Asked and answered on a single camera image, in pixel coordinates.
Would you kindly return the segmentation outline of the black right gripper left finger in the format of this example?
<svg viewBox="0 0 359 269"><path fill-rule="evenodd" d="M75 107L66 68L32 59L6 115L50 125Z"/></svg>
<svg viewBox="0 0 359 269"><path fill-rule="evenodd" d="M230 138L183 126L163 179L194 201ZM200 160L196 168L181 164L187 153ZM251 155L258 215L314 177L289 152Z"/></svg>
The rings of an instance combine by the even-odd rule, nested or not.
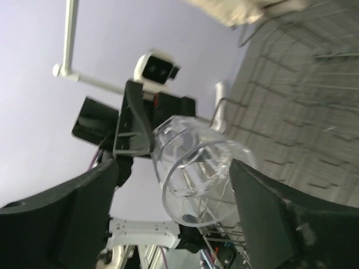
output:
<svg viewBox="0 0 359 269"><path fill-rule="evenodd" d="M1 268L95 268L117 184L114 160L1 208Z"/></svg>

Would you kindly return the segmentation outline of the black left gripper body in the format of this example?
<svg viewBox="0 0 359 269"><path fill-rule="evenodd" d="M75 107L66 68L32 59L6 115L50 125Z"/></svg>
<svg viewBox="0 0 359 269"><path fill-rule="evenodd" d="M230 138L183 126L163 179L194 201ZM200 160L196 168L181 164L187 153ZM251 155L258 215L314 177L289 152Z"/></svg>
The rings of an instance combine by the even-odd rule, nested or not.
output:
<svg viewBox="0 0 359 269"><path fill-rule="evenodd" d="M196 115L196 101L186 96L155 94L143 101L152 129L156 129L173 115L189 117ZM120 111L86 97L72 129L72 135L97 145L102 150L112 151Z"/></svg>

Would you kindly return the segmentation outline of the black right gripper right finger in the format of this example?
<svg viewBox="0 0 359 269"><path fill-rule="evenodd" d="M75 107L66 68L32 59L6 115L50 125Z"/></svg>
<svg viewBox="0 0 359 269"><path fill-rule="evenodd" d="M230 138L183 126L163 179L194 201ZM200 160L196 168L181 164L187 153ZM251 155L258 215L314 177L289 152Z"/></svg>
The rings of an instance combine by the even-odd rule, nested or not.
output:
<svg viewBox="0 0 359 269"><path fill-rule="evenodd" d="M239 160L229 168L252 268L358 268L358 209L303 193Z"/></svg>

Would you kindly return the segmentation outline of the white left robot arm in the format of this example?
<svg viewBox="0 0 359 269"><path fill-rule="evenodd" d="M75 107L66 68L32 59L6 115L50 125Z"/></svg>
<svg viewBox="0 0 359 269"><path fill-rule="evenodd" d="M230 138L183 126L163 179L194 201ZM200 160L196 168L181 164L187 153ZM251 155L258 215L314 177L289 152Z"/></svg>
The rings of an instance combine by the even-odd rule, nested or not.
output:
<svg viewBox="0 0 359 269"><path fill-rule="evenodd" d="M119 168L118 187L132 173L135 157L150 157L154 151L153 129L162 122L155 115L157 96L147 98L143 84L128 80L121 110L115 110L91 98L86 98L72 133L75 137L98 146L90 168L106 160L115 160ZM109 222L106 248L114 251L119 245L157 245L185 249L197 253L206 243L197 228L176 222L126 222L118 218Z"/></svg>

